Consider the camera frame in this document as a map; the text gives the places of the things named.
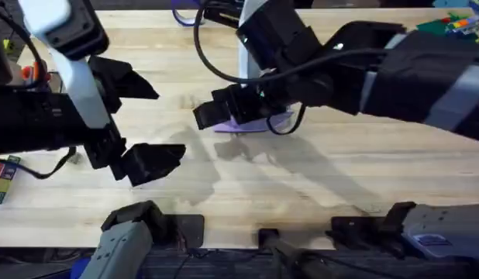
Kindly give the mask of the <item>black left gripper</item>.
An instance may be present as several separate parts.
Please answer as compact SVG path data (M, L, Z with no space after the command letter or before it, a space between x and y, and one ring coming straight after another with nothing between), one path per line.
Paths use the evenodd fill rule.
M84 145L94 169L110 166L117 181L127 177L133 187L166 177L181 165L184 144L137 143L124 154L126 141L112 118L122 106L121 98L157 100L160 96L131 64L120 60L91 56L88 66L102 97L109 123L96 129Z

